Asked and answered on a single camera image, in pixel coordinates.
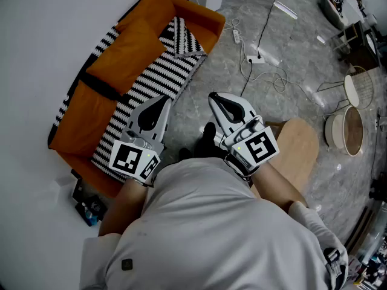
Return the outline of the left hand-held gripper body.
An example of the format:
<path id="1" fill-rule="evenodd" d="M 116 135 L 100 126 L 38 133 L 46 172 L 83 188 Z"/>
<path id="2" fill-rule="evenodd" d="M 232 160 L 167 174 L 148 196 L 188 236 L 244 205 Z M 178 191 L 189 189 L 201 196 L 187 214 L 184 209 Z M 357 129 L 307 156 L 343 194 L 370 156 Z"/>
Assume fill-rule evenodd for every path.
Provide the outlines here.
<path id="1" fill-rule="evenodd" d="M 164 150 L 163 137 L 153 131 L 140 133 L 128 127 L 123 129 L 119 140 L 115 140 L 108 167 L 137 182 L 148 185 L 154 170 L 160 163 Z"/>

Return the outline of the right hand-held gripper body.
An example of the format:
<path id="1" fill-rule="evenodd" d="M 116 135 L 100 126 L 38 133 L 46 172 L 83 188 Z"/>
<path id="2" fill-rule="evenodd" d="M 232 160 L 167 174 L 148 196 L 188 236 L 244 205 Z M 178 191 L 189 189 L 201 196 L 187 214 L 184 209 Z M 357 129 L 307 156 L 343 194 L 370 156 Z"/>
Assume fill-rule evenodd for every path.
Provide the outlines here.
<path id="1" fill-rule="evenodd" d="M 240 177 L 250 177 L 259 166 L 279 154 L 279 147 L 270 127 L 262 117 L 254 116 L 223 141 L 229 154 L 224 161 Z"/>

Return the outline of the black and white patterned pillow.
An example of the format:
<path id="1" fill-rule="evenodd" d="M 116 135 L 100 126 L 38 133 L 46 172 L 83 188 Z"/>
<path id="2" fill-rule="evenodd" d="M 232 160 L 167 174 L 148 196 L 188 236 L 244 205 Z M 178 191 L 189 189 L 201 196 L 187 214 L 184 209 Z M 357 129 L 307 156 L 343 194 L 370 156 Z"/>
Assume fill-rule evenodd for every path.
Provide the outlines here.
<path id="1" fill-rule="evenodd" d="M 108 167 L 112 147 L 119 140 L 132 111 L 142 103 L 160 95 L 166 95 L 175 102 L 191 80 L 205 56 L 190 56 L 174 59 L 163 53 L 150 64 L 135 80 L 132 88 L 117 102 L 116 109 L 102 135 L 91 162 L 109 177 L 123 182 L 127 176 Z"/>

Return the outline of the orange sofa back cushion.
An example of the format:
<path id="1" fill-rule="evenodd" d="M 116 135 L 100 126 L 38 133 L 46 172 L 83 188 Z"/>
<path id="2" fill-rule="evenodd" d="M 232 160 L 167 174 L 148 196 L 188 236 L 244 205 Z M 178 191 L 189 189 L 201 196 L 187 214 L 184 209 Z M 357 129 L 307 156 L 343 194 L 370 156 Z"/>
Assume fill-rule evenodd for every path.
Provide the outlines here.
<path id="1" fill-rule="evenodd" d="M 176 14 L 177 12 L 171 0 L 141 0 L 115 26 L 115 29 L 123 32 L 134 20 L 144 19 L 154 33 L 159 36 Z"/>
<path id="2" fill-rule="evenodd" d="M 142 18 L 126 27 L 118 38 L 86 70 L 119 94 L 127 93 L 139 75 L 166 51 Z"/>
<path id="3" fill-rule="evenodd" d="M 116 109 L 117 102 L 78 82 L 49 148 L 91 157 Z"/>

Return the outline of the black white patterned cushion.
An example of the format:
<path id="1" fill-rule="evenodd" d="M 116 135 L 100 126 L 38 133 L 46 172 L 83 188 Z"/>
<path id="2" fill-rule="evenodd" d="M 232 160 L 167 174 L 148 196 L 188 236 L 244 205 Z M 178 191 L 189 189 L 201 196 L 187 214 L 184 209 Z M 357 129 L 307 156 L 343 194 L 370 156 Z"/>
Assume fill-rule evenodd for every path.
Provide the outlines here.
<path id="1" fill-rule="evenodd" d="M 204 48 L 186 27 L 185 20 L 178 16 L 167 24 L 159 39 L 176 59 L 206 55 Z"/>

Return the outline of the orange fabric sofa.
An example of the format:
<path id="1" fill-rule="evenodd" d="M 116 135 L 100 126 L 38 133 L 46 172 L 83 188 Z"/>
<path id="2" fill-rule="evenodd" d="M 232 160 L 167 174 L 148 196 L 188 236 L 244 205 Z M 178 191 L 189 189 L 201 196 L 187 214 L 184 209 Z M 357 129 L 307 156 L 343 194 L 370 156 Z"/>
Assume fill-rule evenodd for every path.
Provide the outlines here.
<path id="1" fill-rule="evenodd" d="M 118 23 L 128 13 L 130 13 L 140 1 L 141 0 L 139 0 L 136 4 L 132 6 L 131 9 L 126 12 L 124 16 L 119 19 Z M 211 52 L 221 35 L 225 24 L 224 16 L 206 7 L 200 6 L 187 0 L 171 1 L 177 12 L 176 16 L 185 20 L 186 27 L 190 30 L 190 32 L 196 37 L 201 46 L 204 48 L 206 57 Z M 175 59 L 173 54 L 168 51 L 167 47 L 164 53 L 171 54 L 172 57 Z M 124 94 L 120 94 L 120 98 L 116 100 L 116 102 L 118 102 L 123 95 Z M 87 183 L 91 184 L 97 191 L 103 193 L 104 195 L 110 198 L 113 198 L 117 195 L 125 180 L 128 179 L 127 177 L 123 182 L 119 182 L 109 177 L 91 162 L 92 156 L 87 158 L 73 155 L 70 153 L 62 153 L 58 151 L 56 152 Z"/>

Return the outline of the person's left forearm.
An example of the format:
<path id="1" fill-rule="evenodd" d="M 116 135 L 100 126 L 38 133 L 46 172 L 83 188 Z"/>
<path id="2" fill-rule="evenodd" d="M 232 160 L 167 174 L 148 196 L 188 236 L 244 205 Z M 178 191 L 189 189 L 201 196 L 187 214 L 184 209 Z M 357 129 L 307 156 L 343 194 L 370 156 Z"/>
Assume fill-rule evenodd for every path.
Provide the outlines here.
<path id="1" fill-rule="evenodd" d="M 141 216 L 147 193 L 146 187 L 127 179 L 103 218 L 99 236 L 123 234 Z"/>

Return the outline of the person's legs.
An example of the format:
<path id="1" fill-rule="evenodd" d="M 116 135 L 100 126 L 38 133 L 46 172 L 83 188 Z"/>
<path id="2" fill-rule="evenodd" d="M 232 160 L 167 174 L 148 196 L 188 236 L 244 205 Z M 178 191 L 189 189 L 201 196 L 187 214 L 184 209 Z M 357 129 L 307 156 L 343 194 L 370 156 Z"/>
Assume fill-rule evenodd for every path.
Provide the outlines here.
<path id="1" fill-rule="evenodd" d="M 180 149 L 178 161 L 191 159 L 219 158 L 224 159 L 229 153 L 215 144 L 216 127 L 213 122 L 208 122 L 203 135 L 197 141 L 193 153 L 186 147 Z"/>

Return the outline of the light wooden stool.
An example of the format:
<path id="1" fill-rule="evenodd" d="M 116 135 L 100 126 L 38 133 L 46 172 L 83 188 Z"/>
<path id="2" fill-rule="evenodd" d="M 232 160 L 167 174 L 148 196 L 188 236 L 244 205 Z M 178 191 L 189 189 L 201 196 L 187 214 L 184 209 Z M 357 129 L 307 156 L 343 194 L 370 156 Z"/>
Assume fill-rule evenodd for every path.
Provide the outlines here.
<path id="1" fill-rule="evenodd" d="M 267 121 L 264 126 L 272 130 L 279 147 L 279 153 L 268 162 L 304 193 L 319 154 L 317 132 L 301 118 L 280 123 Z"/>

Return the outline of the black box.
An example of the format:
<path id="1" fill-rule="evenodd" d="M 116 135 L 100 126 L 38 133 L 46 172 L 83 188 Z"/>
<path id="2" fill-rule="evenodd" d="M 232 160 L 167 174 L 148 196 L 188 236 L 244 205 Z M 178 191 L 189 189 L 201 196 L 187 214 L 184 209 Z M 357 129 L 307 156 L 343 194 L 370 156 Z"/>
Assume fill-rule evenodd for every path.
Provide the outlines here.
<path id="1" fill-rule="evenodd" d="M 76 211 L 87 226 L 97 225 L 98 221 L 102 221 L 105 216 L 106 205 L 97 195 L 87 196 L 82 185 L 82 177 L 74 169 L 71 170 L 71 174 L 76 178 L 76 185 L 72 194 L 72 198 L 76 201 Z"/>

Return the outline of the white round stool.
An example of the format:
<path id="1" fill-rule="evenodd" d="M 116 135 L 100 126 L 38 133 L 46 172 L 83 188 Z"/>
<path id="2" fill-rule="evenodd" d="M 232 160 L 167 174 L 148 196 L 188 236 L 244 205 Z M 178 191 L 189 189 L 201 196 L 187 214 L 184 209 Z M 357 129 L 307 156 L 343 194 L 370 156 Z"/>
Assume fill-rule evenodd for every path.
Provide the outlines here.
<path id="1" fill-rule="evenodd" d="M 344 148 L 343 114 L 330 115 L 325 123 L 325 139 L 329 147 Z"/>

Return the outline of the round wood top side table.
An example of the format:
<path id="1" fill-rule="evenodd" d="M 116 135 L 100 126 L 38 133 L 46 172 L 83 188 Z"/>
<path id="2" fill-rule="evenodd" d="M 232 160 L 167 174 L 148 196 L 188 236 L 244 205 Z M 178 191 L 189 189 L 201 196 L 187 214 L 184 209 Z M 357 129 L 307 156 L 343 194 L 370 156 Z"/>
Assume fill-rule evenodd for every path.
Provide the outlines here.
<path id="1" fill-rule="evenodd" d="M 363 143 L 363 122 L 357 108 L 349 106 L 343 116 L 344 148 L 348 155 L 356 156 Z"/>

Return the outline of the grey bean bag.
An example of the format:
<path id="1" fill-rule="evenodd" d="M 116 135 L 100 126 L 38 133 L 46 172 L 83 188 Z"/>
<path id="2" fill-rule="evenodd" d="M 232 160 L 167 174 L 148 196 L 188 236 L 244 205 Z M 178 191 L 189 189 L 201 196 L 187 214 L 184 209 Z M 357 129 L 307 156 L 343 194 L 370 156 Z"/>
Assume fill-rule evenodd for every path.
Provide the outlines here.
<path id="1" fill-rule="evenodd" d="M 343 30 L 349 26 L 347 17 L 343 14 L 343 12 L 343 17 L 340 17 L 337 10 L 329 0 L 320 0 L 320 8 L 329 22 L 337 29 Z"/>

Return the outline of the dark wooden shelf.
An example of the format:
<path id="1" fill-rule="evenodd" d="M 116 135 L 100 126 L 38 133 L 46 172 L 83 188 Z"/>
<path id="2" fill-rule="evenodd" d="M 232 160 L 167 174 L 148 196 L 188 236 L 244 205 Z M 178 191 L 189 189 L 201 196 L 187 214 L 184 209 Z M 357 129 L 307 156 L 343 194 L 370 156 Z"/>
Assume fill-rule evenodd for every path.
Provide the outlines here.
<path id="1" fill-rule="evenodd" d="M 349 258 L 347 282 L 360 290 L 387 290 L 387 203 L 364 208 L 345 242 Z"/>

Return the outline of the black orange patterned pillow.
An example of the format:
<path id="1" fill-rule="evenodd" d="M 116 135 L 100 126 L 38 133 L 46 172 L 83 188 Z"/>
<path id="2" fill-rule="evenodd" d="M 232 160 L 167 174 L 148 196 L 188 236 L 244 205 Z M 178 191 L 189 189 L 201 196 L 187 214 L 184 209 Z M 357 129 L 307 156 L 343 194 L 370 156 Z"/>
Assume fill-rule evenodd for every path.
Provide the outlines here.
<path id="1" fill-rule="evenodd" d="M 340 15 L 340 17 L 343 17 L 342 15 L 343 0 L 329 0 L 329 1 L 333 4 L 338 14 Z"/>

